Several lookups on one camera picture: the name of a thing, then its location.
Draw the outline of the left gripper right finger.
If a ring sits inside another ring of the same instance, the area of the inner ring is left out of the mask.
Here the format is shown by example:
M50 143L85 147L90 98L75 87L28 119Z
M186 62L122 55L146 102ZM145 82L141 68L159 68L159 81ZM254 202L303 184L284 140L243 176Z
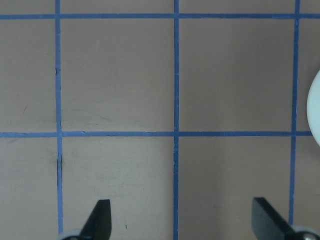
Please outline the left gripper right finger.
M254 197L252 199L251 227L257 240L299 239L299 234L264 197Z

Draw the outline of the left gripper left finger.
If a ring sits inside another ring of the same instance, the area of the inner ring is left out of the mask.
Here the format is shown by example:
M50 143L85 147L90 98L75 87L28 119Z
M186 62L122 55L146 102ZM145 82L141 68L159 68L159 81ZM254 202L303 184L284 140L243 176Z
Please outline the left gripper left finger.
M109 240L112 233L111 202L98 200L80 231L81 240Z

